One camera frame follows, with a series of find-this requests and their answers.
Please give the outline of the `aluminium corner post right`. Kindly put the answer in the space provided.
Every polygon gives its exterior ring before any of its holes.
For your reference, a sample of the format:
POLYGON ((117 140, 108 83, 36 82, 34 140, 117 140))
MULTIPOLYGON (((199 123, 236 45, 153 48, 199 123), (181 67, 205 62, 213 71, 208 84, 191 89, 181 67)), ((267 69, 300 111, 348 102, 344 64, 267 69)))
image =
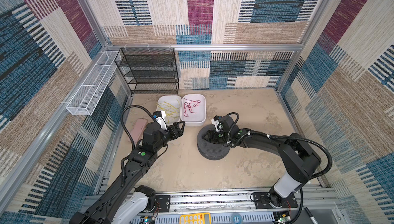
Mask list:
POLYGON ((302 48, 300 50, 297 50, 293 53, 290 62, 286 68, 286 70, 284 71, 284 74, 282 75, 282 78, 279 82, 278 88, 276 89, 276 93, 280 94, 280 92, 283 90, 284 85, 286 84, 292 69, 294 68, 294 66, 296 65, 301 53, 303 52, 305 46, 307 45, 307 43, 309 42, 313 32, 315 31, 318 23, 320 22, 323 13, 325 12, 326 7, 328 6, 330 0, 319 0, 319 2, 317 3, 314 13, 310 18, 310 23, 307 27, 307 29, 305 30, 305 33, 302 37, 302 48))

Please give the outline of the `aluminium horizontal back rail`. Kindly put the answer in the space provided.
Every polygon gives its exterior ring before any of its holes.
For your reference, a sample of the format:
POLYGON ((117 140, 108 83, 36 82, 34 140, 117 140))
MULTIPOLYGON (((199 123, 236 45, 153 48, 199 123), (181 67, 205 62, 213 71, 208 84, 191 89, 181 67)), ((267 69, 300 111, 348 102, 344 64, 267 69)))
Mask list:
POLYGON ((301 51, 303 44, 144 44, 144 45, 111 45, 107 50, 117 51, 120 48, 142 48, 142 49, 169 49, 175 51, 301 51))

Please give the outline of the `aluminium corner post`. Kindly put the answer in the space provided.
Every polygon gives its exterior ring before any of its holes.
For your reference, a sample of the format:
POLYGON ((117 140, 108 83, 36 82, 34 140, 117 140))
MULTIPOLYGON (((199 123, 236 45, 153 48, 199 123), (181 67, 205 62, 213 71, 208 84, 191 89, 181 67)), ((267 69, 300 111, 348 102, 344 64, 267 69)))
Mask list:
POLYGON ((98 42, 101 44, 103 49, 107 49, 108 48, 108 40, 107 37, 105 35, 104 30, 102 29, 102 27, 100 26, 93 10, 92 10, 92 6, 89 4, 88 0, 78 0, 98 42))
POLYGON ((286 84, 292 69, 294 68, 294 66, 296 65, 301 53, 303 52, 305 46, 307 45, 307 43, 309 42, 313 32, 315 31, 318 23, 320 22, 323 13, 325 12, 326 7, 328 6, 330 0, 319 0, 319 2, 317 3, 314 13, 310 18, 310 23, 307 27, 307 29, 305 30, 305 33, 302 37, 302 48, 300 50, 297 50, 293 53, 290 62, 286 68, 286 70, 284 71, 284 74, 282 75, 282 78, 279 82, 278 88, 276 89, 276 93, 280 94, 280 92, 283 90, 284 85, 286 84))

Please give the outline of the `aluminium corner post left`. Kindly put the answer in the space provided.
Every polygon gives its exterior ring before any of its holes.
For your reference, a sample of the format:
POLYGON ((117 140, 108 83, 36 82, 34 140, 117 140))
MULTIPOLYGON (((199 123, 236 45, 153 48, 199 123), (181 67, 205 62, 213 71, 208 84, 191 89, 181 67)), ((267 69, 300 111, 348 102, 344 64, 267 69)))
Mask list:
POLYGON ((103 49, 107 49, 108 48, 108 40, 107 37, 105 35, 104 30, 102 29, 102 27, 100 26, 93 10, 92 10, 92 6, 89 4, 88 0, 78 0, 98 42, 101 44, 103 49))

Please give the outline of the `yellow calculator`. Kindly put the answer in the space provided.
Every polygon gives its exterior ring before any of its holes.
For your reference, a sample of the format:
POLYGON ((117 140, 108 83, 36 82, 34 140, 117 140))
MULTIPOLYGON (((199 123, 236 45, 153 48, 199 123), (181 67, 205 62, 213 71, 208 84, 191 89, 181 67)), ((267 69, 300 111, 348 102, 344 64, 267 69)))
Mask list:
POLYGON ((211 224, 211 214, 209 212, 183 214, 179 217, 179 224, 211 224))

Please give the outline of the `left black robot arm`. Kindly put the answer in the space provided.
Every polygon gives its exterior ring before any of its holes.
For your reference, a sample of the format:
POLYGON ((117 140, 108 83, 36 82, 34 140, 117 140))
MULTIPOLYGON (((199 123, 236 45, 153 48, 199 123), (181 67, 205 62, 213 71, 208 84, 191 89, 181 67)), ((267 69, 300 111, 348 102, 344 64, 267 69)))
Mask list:
POLYGON ((156 208, 156 192, 146 187, 136 187, 156 160, 158 152, 168 147, 168 142, 181 137, 185 122, 167 125, 165 112, 150 113, 140 105, 131 108, 143 110, 152 119, 138 143, 132 143, 132 151, 121 159, 121 172, 105 193, 84 213, 76 212, 70 219, 71 224, 127 224, 141 212, 151 212, 156 208))

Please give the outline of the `blue tape roll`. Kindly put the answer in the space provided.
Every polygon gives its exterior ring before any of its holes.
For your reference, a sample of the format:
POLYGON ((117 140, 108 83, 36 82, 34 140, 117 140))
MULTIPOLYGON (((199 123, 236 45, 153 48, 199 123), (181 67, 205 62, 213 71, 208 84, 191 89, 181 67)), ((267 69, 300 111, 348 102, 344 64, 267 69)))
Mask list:
POLYGON ((233 213, 230 221, 231 224, 243 224, 243 218, 239 213, 233 213))

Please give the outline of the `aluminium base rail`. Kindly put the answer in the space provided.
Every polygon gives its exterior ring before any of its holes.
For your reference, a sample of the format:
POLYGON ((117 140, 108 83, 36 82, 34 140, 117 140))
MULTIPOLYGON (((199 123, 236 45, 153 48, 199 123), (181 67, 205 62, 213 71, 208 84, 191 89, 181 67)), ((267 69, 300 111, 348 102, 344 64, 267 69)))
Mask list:
POLYGON ((287 224, 300 208, 298 224, 349 223, 332 188, 307 185, 303 188, 303 195, 294 193, 279 209, 266 202, 254 201, 267 192, 267 188, 241 188, 157 193, 159 211, 141 212, 128 224, 179 224, 179 217, 183 214, 204 212, 211 214, 212 224, 231 224, 233 213, 239 213, 244 224, 287 224))

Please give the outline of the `pink eraser block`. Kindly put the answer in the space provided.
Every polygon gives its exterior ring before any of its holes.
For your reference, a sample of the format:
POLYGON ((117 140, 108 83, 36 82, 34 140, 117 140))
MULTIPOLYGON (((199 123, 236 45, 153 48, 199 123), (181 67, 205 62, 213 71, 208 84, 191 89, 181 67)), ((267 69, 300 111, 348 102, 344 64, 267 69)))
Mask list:
POLYGON ((142 138, 144 129, 147 125, 148 121, 143 118, 139 118, 136 120, 130 135, 134 141, 134 144, 137 145, 137 142, 142 138))

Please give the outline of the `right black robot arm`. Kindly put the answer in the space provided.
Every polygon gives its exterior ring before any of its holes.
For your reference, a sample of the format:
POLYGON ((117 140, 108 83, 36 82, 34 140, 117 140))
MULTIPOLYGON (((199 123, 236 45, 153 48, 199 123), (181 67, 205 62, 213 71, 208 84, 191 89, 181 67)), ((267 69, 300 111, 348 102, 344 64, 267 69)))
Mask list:
POLYGON ((211 124, 203 127, 197 137, 200 154, 209 160, 225 158, 236 147, 259 149, 278 155, 286 172, 263 197, 254 201, 281 208, 295 191, 301 191, 311 179, 325 175, 332 168, 332 156, 321 144, 303 138, 297 133, 289 136, 271 135, 239 128, 233 113, 215 116, 211 124))

